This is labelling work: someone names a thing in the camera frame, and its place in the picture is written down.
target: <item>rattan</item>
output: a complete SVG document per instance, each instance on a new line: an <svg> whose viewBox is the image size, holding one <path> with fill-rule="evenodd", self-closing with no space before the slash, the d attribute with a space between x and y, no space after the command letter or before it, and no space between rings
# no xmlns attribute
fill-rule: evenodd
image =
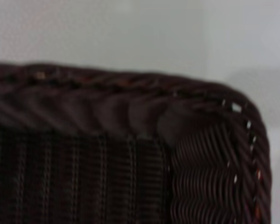
<svg viewBox="0 0 280 224"><path fill-rule="evenodd" d="M269 224L269 143L221 84L0 64L0 224Z"/></svg>

